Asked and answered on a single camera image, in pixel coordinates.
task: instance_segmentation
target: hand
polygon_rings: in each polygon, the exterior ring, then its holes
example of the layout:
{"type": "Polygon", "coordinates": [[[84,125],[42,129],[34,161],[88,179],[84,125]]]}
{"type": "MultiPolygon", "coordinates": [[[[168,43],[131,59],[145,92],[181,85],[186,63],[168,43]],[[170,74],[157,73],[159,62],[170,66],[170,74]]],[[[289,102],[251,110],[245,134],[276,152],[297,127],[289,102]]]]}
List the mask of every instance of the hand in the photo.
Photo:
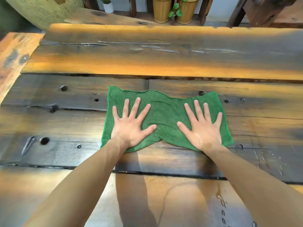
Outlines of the hand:
{"type": "Polygon", "coordinates": [[[187,103],[184,104],[191,123],[191,131],[182,122],[177,122],[177,126],[195,148],[207,154],[207,151],[213,146],[221,145],[222,143],[220,135],[222,112],[218,113],[216,122],[212,124],[208,104],[203,104],[204,116],[199,101],[195,100],[194,104],[198,120],[189,105],[187,103]]]}
{"type": "Polygon", "coordinates": [[[138,116],[138,118],[136,118],[140,100],[141,99],[139,97],[136,99],[129,117],[129,99],[126,99],[124,102],[122,118],[120,118],[118,115],[117,107],[113,106],[113,116],[115,125],[112,130],[112,139],[120,137],[126,142],[127,148],[138,145],[145,137],[153,133],[154,130],[157,128],[157,125],[154,124],[146,128],[145,130],[141,130],[141,124],[145,116],[147,115],[149,109],[151,108],[151,105],[147,104],[138,116]]]}

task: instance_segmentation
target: green cloth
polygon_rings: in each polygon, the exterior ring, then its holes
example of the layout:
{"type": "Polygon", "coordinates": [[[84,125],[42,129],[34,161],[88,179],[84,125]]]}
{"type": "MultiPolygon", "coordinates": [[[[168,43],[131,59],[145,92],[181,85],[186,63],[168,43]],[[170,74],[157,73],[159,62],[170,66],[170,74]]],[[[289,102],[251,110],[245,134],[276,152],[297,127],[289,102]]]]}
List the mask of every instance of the green cloth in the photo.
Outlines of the green cloth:
{"type": "Polygon", "coordinates": [[[203,96],[195,96],[186,99],[181,99],[169,97],[164,93],[154,90],[131,91],[122,90],[115,86],[110,86],[107,95],[108,107],[103,136],[101,140],[101,147],[104,146],[111,138],[112,129],[115,123],[112,114],[112,107],[117,107],[118,115],[120,118],[122,118],[122,111],[125,99],[129,99],[130,113],[131,108],[133,107],[137,97],[141,98],[137,116],[148,103],[151,104],[151,108],[144,121],[142,122],[141,129],[146,129],[152,124],[156,124],[157,129],[152,134],[147,136],[137,146],[127,149],[127,152],[138,151],[160,140],[164,140],[165,142],[176,146],[186,147],[188,149],[198,151],[198,149],[191,145],[185,135],[180,132],[179,128],[177,127],[177,122],[181,121],[185,124],[185,126],[188,127],[188,129],[191,130],[191,124],[186,114],[184,103],[189,104],[191,110],[196,116],[194,106],[195,99],[199,101],[202,111],[204,111],[203,103],[208,103],[212,123],[216,121],[217,114],[219,112],[223,113],[222,124],[220,127],[222,145],[229,146],[233,144],[232,137],[228,130],[224,108],[216,92],[209,92],[203,96]]]}

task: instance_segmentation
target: person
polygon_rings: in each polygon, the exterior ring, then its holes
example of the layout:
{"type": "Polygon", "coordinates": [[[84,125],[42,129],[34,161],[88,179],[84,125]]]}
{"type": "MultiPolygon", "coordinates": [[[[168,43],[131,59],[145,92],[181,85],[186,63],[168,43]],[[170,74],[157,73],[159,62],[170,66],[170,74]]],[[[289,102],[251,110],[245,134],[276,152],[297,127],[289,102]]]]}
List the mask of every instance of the person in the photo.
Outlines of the person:
{"type": "MultiPolygon", "coordinates": [[[[119,158],[127,148],[139,144],[157,128],[154,124],[141,130],[151,105],[147,104],[136,118],[139,103],[140,98],[137,98],[128,116],[129,100],[126,99],[122,118],[113,106],[115,124],[111,139],[60,182],[24,226],[85,225],[119,158]]],[[[188,104],[184,105],[192,130],[180,121],[178,128],[194,147],[217,164],[258,225],[302,226],[303,195],[222,146],[219,130],[222,113],[212,124],[207,103],[203,104],[204,115],[197,100],[194,105],[197,118],[188,104]]]]}

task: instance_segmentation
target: potted plant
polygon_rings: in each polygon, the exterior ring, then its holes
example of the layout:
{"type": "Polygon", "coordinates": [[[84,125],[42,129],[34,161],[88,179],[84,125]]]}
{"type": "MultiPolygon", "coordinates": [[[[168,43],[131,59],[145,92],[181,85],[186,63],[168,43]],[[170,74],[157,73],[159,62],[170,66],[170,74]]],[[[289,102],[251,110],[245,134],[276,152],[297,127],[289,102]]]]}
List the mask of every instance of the potted plant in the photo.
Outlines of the potted plant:
{"type": "Polygon", "coordinates": [[[198,1],[199,0],[179,0],[179,2],[174,5],[174,9],[177,9],[176,14],[171,11],[169,17],[173,18],[177,16],[177,22],[180,24],[189,24],[194,15],[198,1]]]}
{"type": "Polygon", "coordinates": [[[165,23],[169,20],[169,11],[172,6],[172,0],[153,0],[154,21],[165,23]]]}
{"type": "Polygon", "coordinates": [[[102,1],[106,13],[112,14],[114,12],[114,8],[111,0],[100,0],[100,1],[102,1]]]}

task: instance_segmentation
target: white wall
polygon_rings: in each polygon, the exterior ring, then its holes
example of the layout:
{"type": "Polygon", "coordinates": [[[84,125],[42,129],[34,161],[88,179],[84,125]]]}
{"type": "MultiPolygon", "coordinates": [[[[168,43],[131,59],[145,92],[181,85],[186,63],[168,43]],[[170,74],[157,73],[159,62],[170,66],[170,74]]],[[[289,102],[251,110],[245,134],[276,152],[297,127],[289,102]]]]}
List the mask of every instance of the white wall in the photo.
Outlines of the white wall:
{"type": "MultiPolygon", "coordinates": [[[[207,21],[227,22],[239,0],[214,0],[207,21]]],[[[104,9],[101,1],[98,0],[100,9],[104,9]]],[[[112,0],[114,10],[129,11],[128,0],[112,0]]],[[[199,0],[195,14],[199,13],[202,0],[199,0]]],[[[136,0],[137,12],[147,12],[146,0],[136,0]]]]}

